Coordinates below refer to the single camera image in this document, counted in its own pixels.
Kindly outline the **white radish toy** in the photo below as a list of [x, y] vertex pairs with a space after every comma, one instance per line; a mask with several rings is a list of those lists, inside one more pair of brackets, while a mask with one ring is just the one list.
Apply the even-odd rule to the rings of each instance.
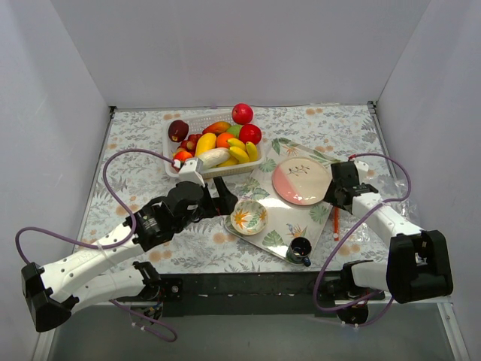
[[212, 150], [207, 150], [198, 155], [198, 158], [202, 161], [202, 169], [208, 170], [215, 168], [221, 163], [230, 159], [230, 153], [227, 148], [220, 147]]

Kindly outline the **clear zip top bag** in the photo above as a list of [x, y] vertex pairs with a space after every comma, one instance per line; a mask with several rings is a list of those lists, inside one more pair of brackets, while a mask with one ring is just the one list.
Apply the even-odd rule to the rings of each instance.
[[384, 199], [375, 187], [366, 183], [360, 184], [355, 190], [350, 214], [358, 220], [352, 231], [348, 231], [347, 237], [362, 225], [366, 225], [387, 246], [392, 238], [398, 236], [421, 236], [423, 229], [398, 212], [398, 204], [402, 205], [403, 199]]

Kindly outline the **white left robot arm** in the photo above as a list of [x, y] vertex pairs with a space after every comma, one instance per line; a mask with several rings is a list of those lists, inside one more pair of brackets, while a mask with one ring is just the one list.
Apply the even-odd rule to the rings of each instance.
[[21, 270], [23, 295], [36, 331], [55, 329], [72, 314], [99, 302], [180, 299], [182, 293], [172, 289], [181, 289], [181, 280], [164, 280], [150, 262], [134, 261], [112, 274], [108, 269], [171, 241], [192, 223], [230, 215], [238, 198], [221, 177], [213, 180], [216, 196], [206, 185], [179, 182], [91, 247], [46, 265], [25, 265]]

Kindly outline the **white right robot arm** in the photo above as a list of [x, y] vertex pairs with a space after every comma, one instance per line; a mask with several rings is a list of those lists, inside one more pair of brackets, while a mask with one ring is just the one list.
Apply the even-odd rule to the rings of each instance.
[[453, 291], [446, 238], [437, 230], [411, 223], [377, 189], [361, 181], [360, 164], [352, 160], [331, 165], [325, 201], [359, 218], [381, 238], [386, 262], [348, 262], [336, 286], [349, 299], [366, 300], [387, 292], [399, 304], [449, 296]]

